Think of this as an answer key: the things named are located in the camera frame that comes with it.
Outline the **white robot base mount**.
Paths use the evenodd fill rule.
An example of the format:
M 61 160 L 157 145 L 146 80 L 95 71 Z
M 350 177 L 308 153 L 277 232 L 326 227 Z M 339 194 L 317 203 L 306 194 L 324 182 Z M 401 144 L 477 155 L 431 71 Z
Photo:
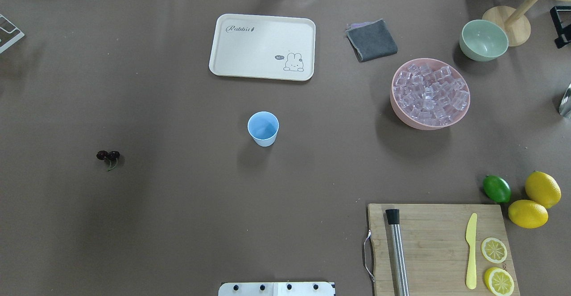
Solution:
M 336 296 L 334 283 L 318 282 L 236 282 L 224 283 L 219 296 Z

